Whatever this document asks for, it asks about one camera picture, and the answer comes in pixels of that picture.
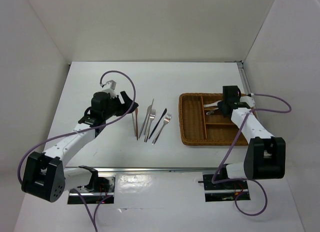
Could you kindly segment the white spoon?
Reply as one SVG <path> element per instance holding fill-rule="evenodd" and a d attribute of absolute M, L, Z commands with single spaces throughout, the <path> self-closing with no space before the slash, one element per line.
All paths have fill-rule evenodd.
<path fill-rule="evenodd" d="M 214 102 L 214 103 L 204 104 L 203 107 L 204 107 L 204 108 L 217 107 L 219 102 L 220 102 L 220 100 L 218 100 L 218 101 L 216 101 L 216 102 Z"/>

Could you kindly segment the lone silver fork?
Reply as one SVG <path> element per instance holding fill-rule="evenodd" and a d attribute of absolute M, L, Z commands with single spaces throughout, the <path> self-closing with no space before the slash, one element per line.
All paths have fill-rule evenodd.
<path fill-rule="evenodd" d="M 217 110 L 211 110 L 211 111 L 208 111 L 208 112 L 206 113 L 206 115 L 213 115 L 213 114 L 218 113 L 218 112 L 219 112 L 218 109 L 217 109 Z"/>

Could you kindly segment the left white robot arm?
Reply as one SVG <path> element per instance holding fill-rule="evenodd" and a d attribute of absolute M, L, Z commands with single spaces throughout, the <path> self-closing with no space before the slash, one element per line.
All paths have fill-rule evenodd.
<path fill-rule="evenodd" d="M 67 169 L 68 162 L 103 131 L 109 118 L 122 118 L 133 113 L 138 106 L 125 91 L 115 97 L 109 92 L 95 93 L 91 106 L 85 110 L 71 133 L 44 152 L 32 151 L 27 157 L 21 181 L 22 191 L 51 203 L 57 201 L 64 191 L 77 187 L 83 187 L 88 192 L 95 191 L 101 181 L 98 171 L 84 165 Z"/>

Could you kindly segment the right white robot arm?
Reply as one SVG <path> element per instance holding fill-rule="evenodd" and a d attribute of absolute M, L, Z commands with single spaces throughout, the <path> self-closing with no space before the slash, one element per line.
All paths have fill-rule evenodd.
<path fill-rule="evenodd" d="M 286 143 L 282 137 L 275 137 L 254 115 L 252 95 L 241 96 L 236 85 L 222 87 L 223 98 L 217 103 L 218 111 L 228 117 L 239 128 L 235 141 L 243 135 L 248 148 L 243 162 L 225 164 L 222 160 L 218 182 L 223 188 L 230 188 L 236 179 L 265 180 L 281 179 L 285 175 Z"/>

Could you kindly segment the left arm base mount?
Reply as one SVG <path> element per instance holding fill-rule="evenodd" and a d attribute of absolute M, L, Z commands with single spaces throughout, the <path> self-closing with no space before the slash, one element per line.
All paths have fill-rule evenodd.
<path fill-rule="evenodd" d="M 80 196 L 89 205 L 113 204 L 115 199 L 116 174 L 112 172 L 97 172 L 97 180 L 90 185 L 92 173 L 83 172 L 65 173 L 65 190 L 68 192 L 69 205 L 82 205 Z"/>

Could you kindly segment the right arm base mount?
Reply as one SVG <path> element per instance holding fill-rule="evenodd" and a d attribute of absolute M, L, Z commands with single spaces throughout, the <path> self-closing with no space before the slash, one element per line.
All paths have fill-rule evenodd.
<path fill-rule="evenodd" d="M 240 195 L 239 200 L 250 200 L 250 193 L 246 181 L 232 181 L 218 184 L 212 183 L 213 174 L 203 174 L 198 181 L 203 185 L 206 202 L 234 201 Z"/>

